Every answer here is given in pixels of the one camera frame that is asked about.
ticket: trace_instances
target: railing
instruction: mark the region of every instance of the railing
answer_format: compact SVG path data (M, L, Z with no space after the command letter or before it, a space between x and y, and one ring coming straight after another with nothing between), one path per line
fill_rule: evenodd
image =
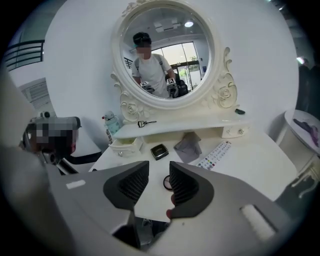
M28 64L42 62L44 42L45 40L33 40L9 46L3 55L9 71Z
M124 58L124 63L126 65L127 68L131 69L132 68L132 60L131 59L128 59L126 57L123 57Z

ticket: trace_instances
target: shoulder strap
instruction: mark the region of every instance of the shoulder strap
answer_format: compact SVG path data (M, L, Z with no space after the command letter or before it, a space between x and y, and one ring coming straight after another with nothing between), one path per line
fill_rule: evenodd
M159 55L159 54L152 54L156 59L157 59L157 61L159 62L159 64L160 64L160 66L161 66L161 68L162 68L162 70L163 70L163 72L165 72L165 68L164 68L164 65L163 65L163 62L162 62L162 59L161 59L161 55Z
M152 54L155 58L156 58L156 60L159 62L159 64L160 64L160 66L161 66L161 68L162 68L162 70L163 70L163 72L165 72L165 68L164 68L164 65L163 65L163 62L162 62L162 59L161 59L161 55L159 55L159 54ZM136 58L135 59L135 61L134 61L134 65L135 65L135 67L136 67L136 70L138 70L139 71L139 58Z
M136 59L135 59L134 65L135 65L135 67L136 67L136 70L139 71L139 58L136 58Z

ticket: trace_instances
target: small drawer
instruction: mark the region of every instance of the small drawer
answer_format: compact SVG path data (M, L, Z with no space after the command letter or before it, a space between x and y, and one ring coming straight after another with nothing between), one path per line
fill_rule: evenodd
M140 149L143 143L144 142L141 137L116 139L112 144L109 145L109 147L116 155L129 158L141 154Z
M249 132L250 124L239 124L233 126L225 126L222 129L221 138L237 138L246 135Z

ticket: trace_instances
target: black compact case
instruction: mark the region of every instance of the black compact case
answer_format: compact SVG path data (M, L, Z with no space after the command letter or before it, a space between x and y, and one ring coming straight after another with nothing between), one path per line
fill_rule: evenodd
M165 147L165 145L160 144L150 149L151 154L155 158L155 160L159 160L161 158L164 158L165 156L169 155L168 149Z

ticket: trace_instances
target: black cap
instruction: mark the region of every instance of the black cap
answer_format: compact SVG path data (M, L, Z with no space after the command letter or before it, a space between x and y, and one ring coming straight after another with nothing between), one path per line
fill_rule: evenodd
M151 45L151 38L148 33L139 32L133 36L133 42L136 47L141 45L143 46L145 43Z

